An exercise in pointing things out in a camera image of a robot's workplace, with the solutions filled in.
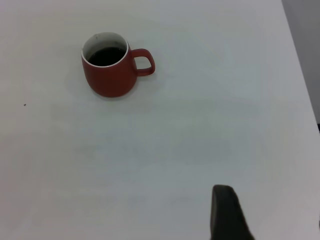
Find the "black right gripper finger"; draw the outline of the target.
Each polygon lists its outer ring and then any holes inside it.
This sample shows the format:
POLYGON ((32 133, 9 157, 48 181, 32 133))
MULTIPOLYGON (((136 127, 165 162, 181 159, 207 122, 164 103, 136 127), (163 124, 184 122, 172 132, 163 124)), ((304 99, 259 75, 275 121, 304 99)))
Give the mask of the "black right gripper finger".
POLYGON ((231 186, 213 186, 210 213, 212 240, 253 240, 239 198, 231 186))

